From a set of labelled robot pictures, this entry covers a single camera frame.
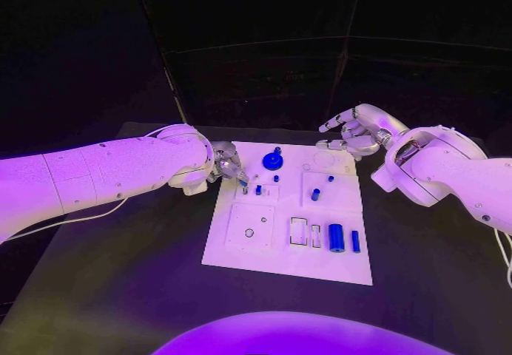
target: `small blue cylinder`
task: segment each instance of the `small blue cylinder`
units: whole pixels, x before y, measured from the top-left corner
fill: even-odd
[[[352,231],[352,248],[355,253],[361,253],[361,246],[360,246],[360,232]]]
[[[313,190],[313,194],[312,194],[312,200],[313,201],[318,201],[318,198],[321,197],[321,190],[319,189],[315,189]]]
[[[341,224],[329,224],[329,249],[334,253],[345,251],[344,227]]]

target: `white pegboard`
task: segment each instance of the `white pegboard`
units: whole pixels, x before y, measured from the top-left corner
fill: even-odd
[[[244,195],[236,180],[223,182],[204,264],[373,285],[360,180],[351,154],[315,146],[234,144],[251,183]],[[263,159],[277,146],[285,165],[273,172],[264,168]],[[261,195],[256,194],[257,185],[263,186]],[[311,198],[313,189],[321,189],[318,201]],[[296,220],[292,226],[293,217],[306,221]],[[344,226],[342,253],[329,249],[332,223]],[[361,253],[352,251],[352,230],[360,234]]]

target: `blue object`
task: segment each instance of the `blue object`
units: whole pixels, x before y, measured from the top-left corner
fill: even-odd
[[[273,153],[264,156],[264,168],[279,170],[283,167],[282,148],[277,147]]]
[[[361,253],[360,232],[358,231],[352,231],[352,248],[355,249],[355,253]]]
[[[313,194],[312,194],[312,200],[313,201],[318,201],[318,198],[321,197],[321,190],[319,189],[315,189],[313,190]]]
[[[341,224],[329,224],[329,249],[334,253],[345,251],[344,227]]]

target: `dark table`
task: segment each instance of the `dark table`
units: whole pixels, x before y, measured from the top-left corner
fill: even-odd
[[[162,125],[127,123],[119,137]],[[198,127],[217,140],[313,145],[336,134]],[[455,197],[432,208],[357,164],[374,286],[204,266],[220,181],[199,195],[163,187],[107,217],[61,226],[2,324],[0,354],[149,354],[220,318],[300,311],[377,325],[458,354],[504,354],[512,290],[494,231]],[[96,215],[113,206],[80,211]]]

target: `robotic hand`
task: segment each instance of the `robotic hand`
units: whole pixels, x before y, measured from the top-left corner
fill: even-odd
[[[0,243],[32,224],[149,192],[166,183],[185,195],[207,180],[248,182],[236,145],[178,124],[145,137],[0,160]]]
[[[475,142],[443,126],[409,129],[378,107],[361,104],[319,128],[339,125],[342,140],[319,141],[318,148],[347,150],[361,160],[383,145],[384,165],[371,178],[430,207],[455,194],[472,216],[512,234],[512,158],[488,159]]]

